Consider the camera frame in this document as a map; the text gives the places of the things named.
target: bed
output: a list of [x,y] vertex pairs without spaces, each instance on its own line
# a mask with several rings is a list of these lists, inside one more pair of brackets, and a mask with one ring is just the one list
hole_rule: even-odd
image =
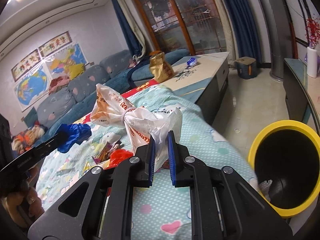
[[[178,107],[183,114],[180,144],[188,147],[190,155],[215,168],[230,165],[251,185],[256,183],[249,164],[202,119],[199,106],[175,96],[162,85],[151,86],[128,99],[135,106],[145,106],[150,111],[170,111]],[[66,154],[55,150],[44,161],[36,190],[45,210],[83,176],[88,166],[94,166],[92,156],[106,141],[120,139],[124,149],[131,149],[125,129],[87,124],[92,131],[87,141],[73,145]],[[168,169],[160,169],[154,174],[153,186],[149,189],[135,188],[131,238],[191,239],[189,188],[174,188]]]

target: glass door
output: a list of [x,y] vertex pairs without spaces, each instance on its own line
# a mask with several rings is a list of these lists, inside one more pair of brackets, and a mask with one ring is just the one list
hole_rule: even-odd
[[148,18],[159,49],[170,52],[188,49],[180,22],[169,0],[139,0]]
[[214,0],[174,0],[196,54],[226,51],[226,41]]
[[135,0],[158,50],[226,51],[214,0]]

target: red flower decoration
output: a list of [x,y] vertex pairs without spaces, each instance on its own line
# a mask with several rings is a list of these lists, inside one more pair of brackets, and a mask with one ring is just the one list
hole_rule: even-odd
[[307,19],[307,33],[309,33],[309,45],[311,48],[315,48],[316,45],[320,42],[320,23],[319,18]]

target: bag of snacks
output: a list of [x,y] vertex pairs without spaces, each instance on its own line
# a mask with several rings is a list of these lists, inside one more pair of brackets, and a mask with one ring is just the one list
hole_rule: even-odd
[[182,113],[150,112],[143,106],[135,107],[110,87],[97,84],[97,101],[90,115],[91,122],[108,127],[125,127],[133,154],[148,144],[150,135],[156,143],[155,171],[168,159],[167,136],[173,130],[176,142],[180,141]]
[[164,59],[164,52],[151,56],[149,69],[158,83],[162,83],[174,75],[171,65]]

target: yellow trash can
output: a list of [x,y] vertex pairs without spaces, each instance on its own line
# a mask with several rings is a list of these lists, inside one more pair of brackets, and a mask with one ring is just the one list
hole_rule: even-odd
[[305,210],[320,192],[320,137],[304,123],[274,122],[255,138],[248,162],[258,182],[272,179],[268,203],[283,218]]

